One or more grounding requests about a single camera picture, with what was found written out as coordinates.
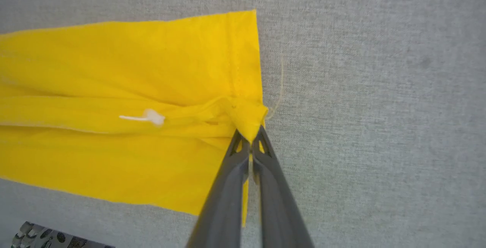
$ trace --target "crumpled fabric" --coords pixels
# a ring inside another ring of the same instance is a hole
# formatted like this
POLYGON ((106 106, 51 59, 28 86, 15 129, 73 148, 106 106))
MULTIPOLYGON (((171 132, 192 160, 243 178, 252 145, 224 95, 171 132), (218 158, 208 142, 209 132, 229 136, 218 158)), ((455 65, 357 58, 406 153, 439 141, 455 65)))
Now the crumpled fabric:
POLYGON ((0 35, 0 77, 1 178, 193 215, 267 113, 255 11, 0 35))

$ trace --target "yellow shirt sleeve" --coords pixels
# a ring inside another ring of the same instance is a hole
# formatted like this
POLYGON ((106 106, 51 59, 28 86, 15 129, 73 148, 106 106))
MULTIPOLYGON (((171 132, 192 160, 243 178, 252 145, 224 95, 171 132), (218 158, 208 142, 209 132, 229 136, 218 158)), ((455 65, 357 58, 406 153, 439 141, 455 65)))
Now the yellow shirt sleeve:
POLYGON ((255 11, 0 35, 0 77, 1 178, 194 215, 267 113, 255 11))

